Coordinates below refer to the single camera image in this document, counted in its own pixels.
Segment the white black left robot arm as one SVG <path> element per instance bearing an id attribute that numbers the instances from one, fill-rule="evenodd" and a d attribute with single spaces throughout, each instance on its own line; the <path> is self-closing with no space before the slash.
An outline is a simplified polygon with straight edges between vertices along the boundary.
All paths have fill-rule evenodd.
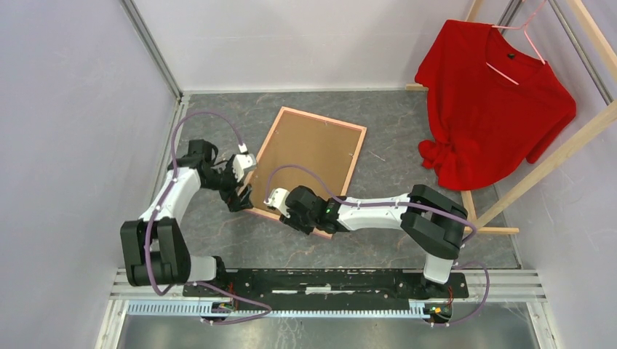
<path id="1" fill-rule="evenodd" d="M 201 189 L 220 194 L 230 212 L 253 207 L 252 188 L 244 183 L 256 167 L 254 154 L 244 142 L 239 153 L 217 161 L 218 148 L 206 140 L 192 140 L 187 153 L 173 158 L 162 189 L 136 220 L 120 228 L 127 280 L 132 286 L 151 286 L 162 296 L 191 275 L 191 256 L 180 222 L 193 196 Z"/>

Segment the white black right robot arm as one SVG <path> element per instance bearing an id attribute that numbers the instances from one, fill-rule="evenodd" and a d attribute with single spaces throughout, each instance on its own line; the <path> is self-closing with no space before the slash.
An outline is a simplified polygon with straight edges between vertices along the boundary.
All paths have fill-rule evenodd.
<path id="1" fill-rule="evenodd" d="M 280 212 L 280 222 L 305 234 L 362 229 L 405 232 L 426 254 L 420 285 L 430 297 L 449 288 L 450 271 L 464 243 L 464 231 L 471 225 L 463 206 L 426 185 L 415 185 L 410 193 L 399 196 L 373 199 L 323 199 L 300 185 L 293 190 L 275 188 L 264 203 Z"/>

